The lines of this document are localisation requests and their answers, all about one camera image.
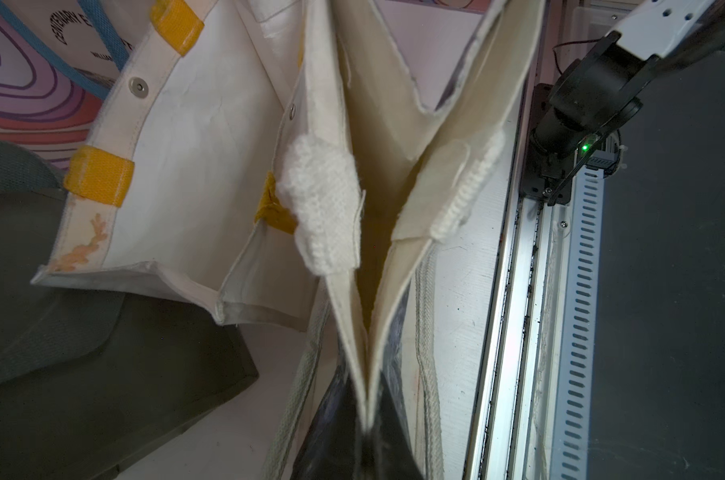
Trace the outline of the cream canvas tote bag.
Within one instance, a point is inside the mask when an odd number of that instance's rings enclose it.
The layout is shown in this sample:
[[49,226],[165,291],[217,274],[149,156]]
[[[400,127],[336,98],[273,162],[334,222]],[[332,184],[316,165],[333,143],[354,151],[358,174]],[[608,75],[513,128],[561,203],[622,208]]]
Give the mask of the cream canvas tote bag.
[[262,477],[444,477],[434,250],[497,172],[544,9],[493,2],[430,109],[375,2],[302,4],[300,76],[264,194],[318,300]]

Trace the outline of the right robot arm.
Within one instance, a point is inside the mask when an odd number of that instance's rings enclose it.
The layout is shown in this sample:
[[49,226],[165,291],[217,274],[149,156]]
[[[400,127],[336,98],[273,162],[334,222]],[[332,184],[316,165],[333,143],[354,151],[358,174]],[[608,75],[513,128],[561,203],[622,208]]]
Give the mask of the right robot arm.
[[597,148],[641,109],[655,78],[725,47],[725,1],[645,1],[593,42],[552,84],[535,87],[521,193],[571,200],[572,181]]

